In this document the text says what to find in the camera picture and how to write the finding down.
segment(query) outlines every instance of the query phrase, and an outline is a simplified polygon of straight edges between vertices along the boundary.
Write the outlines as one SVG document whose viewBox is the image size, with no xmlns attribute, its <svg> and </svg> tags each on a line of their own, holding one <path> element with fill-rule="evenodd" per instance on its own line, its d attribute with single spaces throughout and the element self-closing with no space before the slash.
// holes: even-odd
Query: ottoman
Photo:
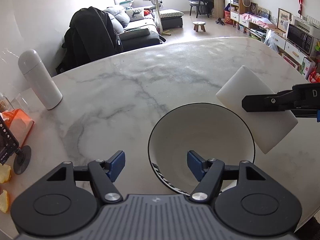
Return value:
<svg viewBox="0 0 320 240">
<path fill-rule="evenodd" d="M 160 11 L 162 28 L 170 29 L 177 26 L 182 28 L 183 26 L 182 16 L 183 16 L 183 12 L 173 10 L 173 9 Z"/>
</svg>

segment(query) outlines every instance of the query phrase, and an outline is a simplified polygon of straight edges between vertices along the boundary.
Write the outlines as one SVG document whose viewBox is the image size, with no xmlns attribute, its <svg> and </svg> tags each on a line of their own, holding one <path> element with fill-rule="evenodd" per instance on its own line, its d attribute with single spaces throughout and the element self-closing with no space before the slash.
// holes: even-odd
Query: red bag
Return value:
<svg viewBox="0 0 320 240">
<path fill-rule="evenodd" d="M 224 11 L 224 23 L 233 25 L 229 11 Z"/>
</svg>

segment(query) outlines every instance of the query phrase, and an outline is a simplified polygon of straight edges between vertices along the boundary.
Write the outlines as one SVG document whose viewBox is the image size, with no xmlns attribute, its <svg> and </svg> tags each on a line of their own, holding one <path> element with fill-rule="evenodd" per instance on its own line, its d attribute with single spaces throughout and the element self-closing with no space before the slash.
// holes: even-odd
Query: orange tissue box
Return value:
<svg viewBox="0 0 320 240">
<path fill-rule="evenodd" d="M 21 109 L 4 111 L 1 115 L 5 124 L 19 142 L 19 147 L 22 147 L 35 122 Z"/>
</svg>

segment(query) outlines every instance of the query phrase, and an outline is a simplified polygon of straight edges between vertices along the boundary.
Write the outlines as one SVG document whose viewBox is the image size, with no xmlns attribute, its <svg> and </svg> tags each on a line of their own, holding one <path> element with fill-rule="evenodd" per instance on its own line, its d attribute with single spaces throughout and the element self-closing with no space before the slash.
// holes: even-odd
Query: gray sofa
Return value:
<svg viewBox="0 0 320 240">
<path fill-rule="evenodd" d="M 144 20 L 130 22 L 130 17 L 126 14 L 124 7 L 122 7 L 121 5 L 114 5 L 112 7 L 108 7 L 104 11 L 108 12 L 111 22 L 113 24 L 113 28 L 118 34 L 120 34 L 120 39 L 121 33 L 128 30 L 133 30 L 137 28 L 147 28 L 150 32 L 150 34 L 145 36 L 121 40 L 123 51 L 140 49 L 144 47 L 161 44 L 160 36 L 157 32 L 157 27 L 151 14 L 146 16 Z"/>
</svg>

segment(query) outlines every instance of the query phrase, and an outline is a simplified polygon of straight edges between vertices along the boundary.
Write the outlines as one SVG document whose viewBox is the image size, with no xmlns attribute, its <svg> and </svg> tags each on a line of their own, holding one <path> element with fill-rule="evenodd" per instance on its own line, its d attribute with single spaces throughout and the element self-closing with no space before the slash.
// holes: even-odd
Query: metal screw cap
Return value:
<svg viewBox="0 0 320 240">
<path fill-rule="evenodd" d="M 108 193 L 104 196 L 105 200 L 108 200 L 108 201 L 116 201 L 116 200 L 119 200 L 120 199 L 120 195 L 118 193 Z"/>
<path fill-rule="evenodd" d="M 205 199 L 207 199 L 208 195 L 203 192 L 196 192 L 196 193 L 193 193 L 191 197 L 194 200 L 205 200 Z"/>
</svg>

